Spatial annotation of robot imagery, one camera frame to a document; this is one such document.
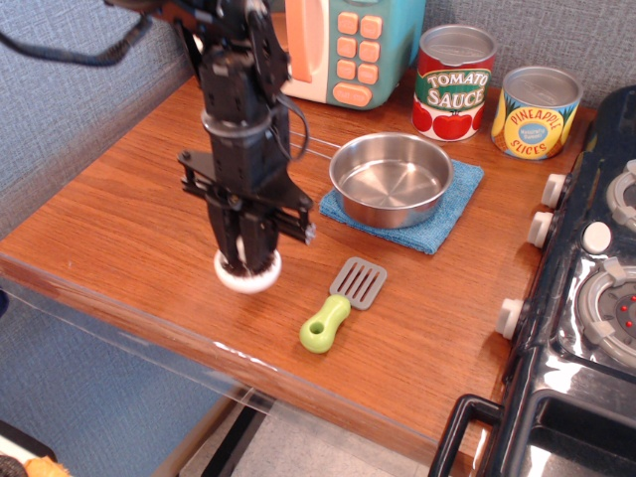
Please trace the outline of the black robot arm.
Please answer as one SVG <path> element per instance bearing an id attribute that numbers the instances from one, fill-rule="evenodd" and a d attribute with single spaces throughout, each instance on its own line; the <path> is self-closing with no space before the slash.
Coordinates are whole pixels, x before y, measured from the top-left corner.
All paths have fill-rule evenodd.
<path id="1" fill-rule="evenodd" d="M 289 177 L 289 57 L 265 1 L 121 1 L 176 26 L 204 99 L 209 153 L 183 151 L 185 191 L 203 198 L 221 270 L 240 278 L 274 264 L 280 235 L 309 242 L 312 199 Z"/>

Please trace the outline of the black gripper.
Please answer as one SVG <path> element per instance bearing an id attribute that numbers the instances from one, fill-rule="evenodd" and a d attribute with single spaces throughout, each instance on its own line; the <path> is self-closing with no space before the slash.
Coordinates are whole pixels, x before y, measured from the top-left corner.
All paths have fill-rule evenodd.
<path id="1" fill-rule="evenodd" d="M 315 226 L 309 220 L 313 201 L 289 177 L 291 161 L 289 115 L 271 111 L 252 123 L 230 123 L 202 113 L 211 138 L 210 152 L 184 150 L 183 189 L 207 198 L 208 216 L 229 271 L 243 271 L 239 257 L 239 214 L 245 265 L 253 274 L 274 262 L 278 232 L 309 243 Z"/>

